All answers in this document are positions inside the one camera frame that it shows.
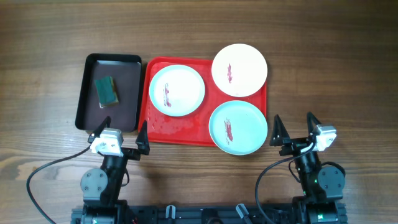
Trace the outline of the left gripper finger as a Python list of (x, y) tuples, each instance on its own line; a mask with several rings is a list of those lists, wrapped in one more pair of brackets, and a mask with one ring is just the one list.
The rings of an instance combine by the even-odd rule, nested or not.
[(136, 138), (137, 150), (140, 154), (149, 155), (150, 146), (149, 146), (149, 138), (147, 134), (147, 121), (144, 120), (142, 127)]
[(92, 143), (96, 138), (100, 136), (105, 128), (108, 128), (111, 123), (111, 118), (109, 116), (105, 117), (103, 122), (88, 136), (88, 143)]

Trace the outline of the light blue plate front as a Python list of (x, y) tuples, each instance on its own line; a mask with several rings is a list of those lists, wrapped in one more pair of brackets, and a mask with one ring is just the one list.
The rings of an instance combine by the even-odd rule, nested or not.
[(208, 123), (213, 142), (235, 156), (254, 153), (266, 141), (268, 125), (263, 113), (247, 101), (232, 100), (219, 105)]

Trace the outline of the green yellow sponge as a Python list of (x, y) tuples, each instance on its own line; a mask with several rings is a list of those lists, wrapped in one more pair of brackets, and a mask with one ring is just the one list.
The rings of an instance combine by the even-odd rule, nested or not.
[(99, 106), (101, 108), (105, 108), (119, 103), (116, 85), (114, 83), (113, 77), (107, 76), (95, 80), (95, 87), (99, 99)]

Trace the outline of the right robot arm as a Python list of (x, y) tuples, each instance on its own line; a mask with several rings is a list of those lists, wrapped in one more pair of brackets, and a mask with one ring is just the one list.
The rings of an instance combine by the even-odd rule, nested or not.
[(307, 113), (308, 136), (291, 138), (279, 115), (274, 117), (271, 146), (280, 146), (281, 156), (293, 156), (303, 196), (292, 199), (295, 223), (347, 223), (343, 198), (346, 172), (335, 162), (321, 162), (318, 153), (336, 139), (336, 129)]

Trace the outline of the light blue plate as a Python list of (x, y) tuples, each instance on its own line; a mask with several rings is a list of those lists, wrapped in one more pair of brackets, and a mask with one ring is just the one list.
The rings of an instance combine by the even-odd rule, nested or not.
[(150, 101), (167, 116), (179, 117), (194, 112), (205, 97), (201, 75), (186, 65), (169, 65), (159, 70), (149, 86)]
[(254, 153), (266, 141), (268, 125), (263, 113), (247, 101), (232, 100), (219, 105), (208, 123), (213, 142), (235, 156)]

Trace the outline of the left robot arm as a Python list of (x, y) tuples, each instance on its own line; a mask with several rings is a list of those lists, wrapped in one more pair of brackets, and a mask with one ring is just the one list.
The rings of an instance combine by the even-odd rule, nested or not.
[(108, 116), (88, 137), (90, 150), (103, 156), (99, 169), (87, 171), (80, 181), (83, 192), (81, 213), (74, 211), (72, 223), (137, 223), (137, 217), (126, 200), (119, 199), (123, 178), (127, 175), (127, 162), (139, 161), (149, 155), (147, 122), (143, 122), (136, 139), (137, 148), (122, 147), (121, 130), (110, 127)]

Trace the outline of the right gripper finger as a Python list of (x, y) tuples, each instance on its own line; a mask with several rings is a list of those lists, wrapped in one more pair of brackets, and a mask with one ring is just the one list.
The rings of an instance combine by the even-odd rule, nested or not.
[(274, 126), (272, 129), (270, 146), (283, 146), (290, 144), (290, 136), (279, 115), (274, 116)]
[(308, 134), (313, 136), (316, 134), (317, 126), (321, 124), (321, 122), (315, 117), (315, 115), (309, 111), (307, 113), (307, 126), (308, 126)]

